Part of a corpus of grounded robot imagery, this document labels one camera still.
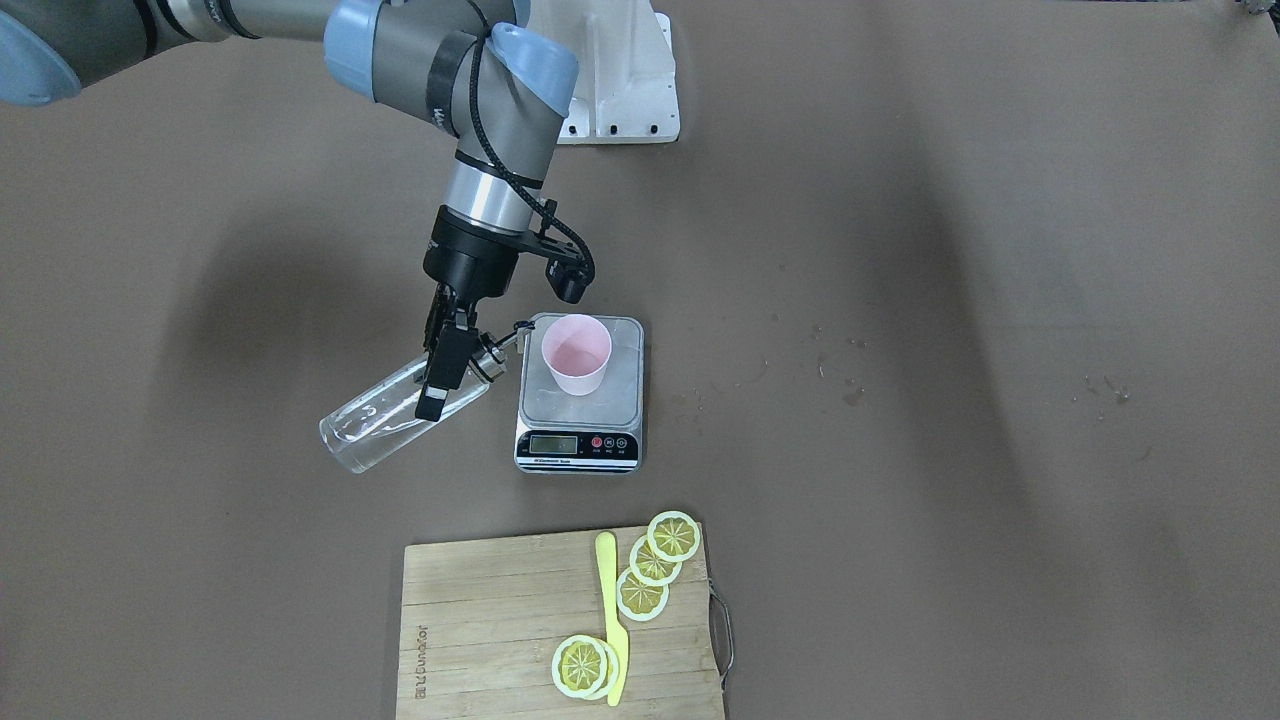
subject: yellow knife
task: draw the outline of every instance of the yellow knife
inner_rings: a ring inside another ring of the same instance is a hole
[[[618,653],[618,682],[609,691],[609,707],[614,707],[622,698],[622,685],[627,682],[631,637],[622,623],[618,623],[618,541],[613,533],[595,536],[595,568],[600,571],[600,594],[604,596],[604,642]]]

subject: black cable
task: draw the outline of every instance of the black cable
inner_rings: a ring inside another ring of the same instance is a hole
[[[484,13],[475,3],[470,3],[475,12],[480,15],[480,22],[484,23],[484,35],[488,37],[490,28],[489,20],[485,19]],[[525,201],[526,205],[532,208],[539,217],[543,218],[544,225],[550,225],[570,238],[577,251],[582,254],[582,260],[586,264],[586,277],[584,278],[584,284],[591,284],[595,279],[595,259],[591,258],[591,251],[586,247],[586,242],[582,237],[573,232],[573,228],[566,225],[552,210],[548,210],[541,202],[538,201],[525,186],[520,184],[515,173],[507,169],[507,165],[498,158],[498,152],[493,149],[489,142],[489,136],[484,132],[484,124],[480,122],[480,59],[484,55],[484,37],[477,37],[475,45],[472,46],[471,55],[471,81],[467,88],[467,100],[471,104],[471,127],[476,131],[476,140],[480,142],[480,147],[484,150],[485,156],[489,163],[493,164],[494,169],[498,170],[498,177],[511,186],[511,190]]]

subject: wooden cutting board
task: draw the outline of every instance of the wooden cutting board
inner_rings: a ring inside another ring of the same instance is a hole
[[[631,667],[617,707],[567,698],[552,684],[561,641],[604,637],[598,532],[404,548],[397,720],[723,720],[701,547],[658,618],[621,618],[631,633]],[[621,574],[645,528],[612,532]]]

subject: lemon slice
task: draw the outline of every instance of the lemon slice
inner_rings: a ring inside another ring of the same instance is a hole
[[[668,510],[649,521],[648,537],[654,555],[668,562],[684,562],[698,552],[703,530],[689,515]]]
[[[682,562],[671,562],[658,557],[644,536],[631,546],[631,574],[646,585],[669,585],[677,577]]]
[[[618,578],[618,610],[632,620],[640,623],[653,620],[663,607],[667,607],[669,596],[671,588],[646,585],[631,574],[630,568]]]
[[[568,697],[585,698],[608,679],[608,652],[590,635],[570,635],[552,656],[552,682]]]
[[[604,679],[604,684],[600,685],[600,689],[595,691],[594,693],[586,696],[582,700],[600,700],[602,697],[609,694],[609,691],[613,689],[613,685],[618,684],[618,670],[621,669],[621,664],[618,662],[618,653],[614,652],[613,646],[607,642],[600,642],[600,647],[604,648],[604,660],[609,671]]]

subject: plastic cup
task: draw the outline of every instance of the plastic cup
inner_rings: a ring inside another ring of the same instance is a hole
[[[613,337],[590,315],[564,315],[543,334],[543,360],[556,384],[570,395],[590,395],[604,382]]]

